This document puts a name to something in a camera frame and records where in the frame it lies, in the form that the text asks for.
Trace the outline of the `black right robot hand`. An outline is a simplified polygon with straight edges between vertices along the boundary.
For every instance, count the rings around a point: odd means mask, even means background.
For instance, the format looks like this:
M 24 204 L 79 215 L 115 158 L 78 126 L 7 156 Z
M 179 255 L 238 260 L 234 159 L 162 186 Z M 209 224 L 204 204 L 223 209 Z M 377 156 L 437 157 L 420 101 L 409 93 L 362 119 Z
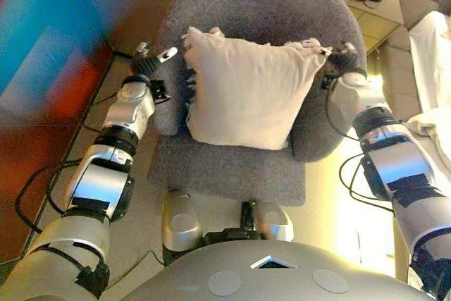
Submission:
M 327 61 L 337 71 L 339 76 L 348 73 L 358 73 L 367 78 L 367 72 L 359 64 L 359 54 L 356 47 L 351 42 L 343 42 L 342 49 L 332 51 Z

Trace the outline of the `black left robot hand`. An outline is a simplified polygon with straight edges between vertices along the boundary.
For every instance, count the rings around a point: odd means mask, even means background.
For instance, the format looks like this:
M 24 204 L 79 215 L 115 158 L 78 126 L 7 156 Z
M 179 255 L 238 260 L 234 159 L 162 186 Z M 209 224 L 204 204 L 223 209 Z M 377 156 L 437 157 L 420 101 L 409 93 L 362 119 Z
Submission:
M 170 47 L 159 54 L 152 54 L 149 42 L 140 42 L 132 57 L 132 71 L 136 74 L 152 75 L 161 64 L 178 53 L 177 47 Z

